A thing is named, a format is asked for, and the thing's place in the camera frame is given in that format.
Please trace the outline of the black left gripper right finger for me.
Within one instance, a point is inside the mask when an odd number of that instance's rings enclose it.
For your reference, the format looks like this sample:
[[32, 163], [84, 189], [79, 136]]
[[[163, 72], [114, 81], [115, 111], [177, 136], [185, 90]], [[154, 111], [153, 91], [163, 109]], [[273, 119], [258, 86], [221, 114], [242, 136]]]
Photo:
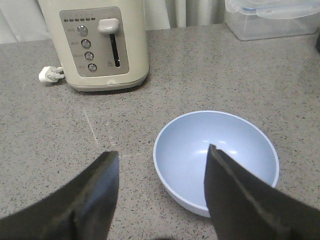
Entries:
[[208, 147], [204, 195], [220, 240], [318, 240], [320, 211], [269, 186]]

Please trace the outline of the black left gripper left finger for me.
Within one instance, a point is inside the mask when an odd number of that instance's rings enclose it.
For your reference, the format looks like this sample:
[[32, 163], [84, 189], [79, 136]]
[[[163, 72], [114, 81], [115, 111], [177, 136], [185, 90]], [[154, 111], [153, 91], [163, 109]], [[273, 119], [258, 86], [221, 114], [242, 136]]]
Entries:
[[105, 240], [117, 206], [119, 156], [105, 151], [44, 199], [0, 220], [2, 240]]

